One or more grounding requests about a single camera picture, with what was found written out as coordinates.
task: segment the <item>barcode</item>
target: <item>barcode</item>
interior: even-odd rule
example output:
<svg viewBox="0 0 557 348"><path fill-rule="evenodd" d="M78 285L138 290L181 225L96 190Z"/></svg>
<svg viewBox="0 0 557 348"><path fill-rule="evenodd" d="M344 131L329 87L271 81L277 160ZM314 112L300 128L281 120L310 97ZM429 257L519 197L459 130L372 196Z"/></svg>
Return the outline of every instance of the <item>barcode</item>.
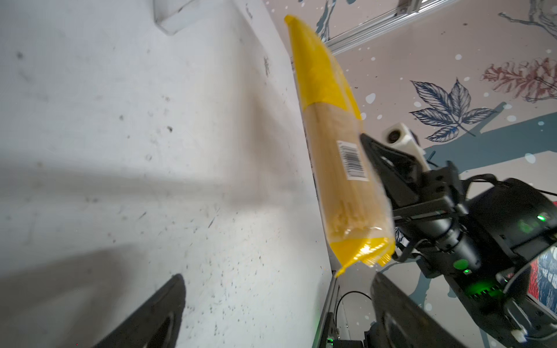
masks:
<svg viewBox="0 0 557 348"><path fill-rule="evenodd" d="M369 181L361 164L360 151L356 144L346 141L337 141L340 158L343 161L344 171L348 180Z"/></svg>

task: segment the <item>transparent plastic wrapper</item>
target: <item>transparent plastic wrapper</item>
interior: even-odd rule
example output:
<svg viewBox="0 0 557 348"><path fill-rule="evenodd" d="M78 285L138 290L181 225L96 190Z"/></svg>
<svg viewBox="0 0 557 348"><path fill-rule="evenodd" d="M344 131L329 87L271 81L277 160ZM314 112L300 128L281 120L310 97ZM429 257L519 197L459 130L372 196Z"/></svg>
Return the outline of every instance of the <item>transparent plastic wrapper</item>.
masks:
<svg viewBox="0 0 557 348"><path fill-rule="evenodd" d="M384 266L394 252L392 209L360 143L363 123L342 69L315 32L287 16L302 116L327 241L342 269Z"/></svg>

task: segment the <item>yellow package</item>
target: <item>yellow package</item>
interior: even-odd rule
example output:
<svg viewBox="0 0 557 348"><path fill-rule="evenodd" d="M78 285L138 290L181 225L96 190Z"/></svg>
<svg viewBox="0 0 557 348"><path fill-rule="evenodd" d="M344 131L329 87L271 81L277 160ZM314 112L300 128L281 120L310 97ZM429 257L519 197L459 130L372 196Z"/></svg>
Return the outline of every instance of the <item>yellow package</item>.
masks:
<svg viewBox="0 0 557 348"><path fill-rule="evenodd" d="M287 16L302 116L325 236L342 268L384 266L394 252L391 206L361 146L363 123L342 69L315 32Z"/></svg>

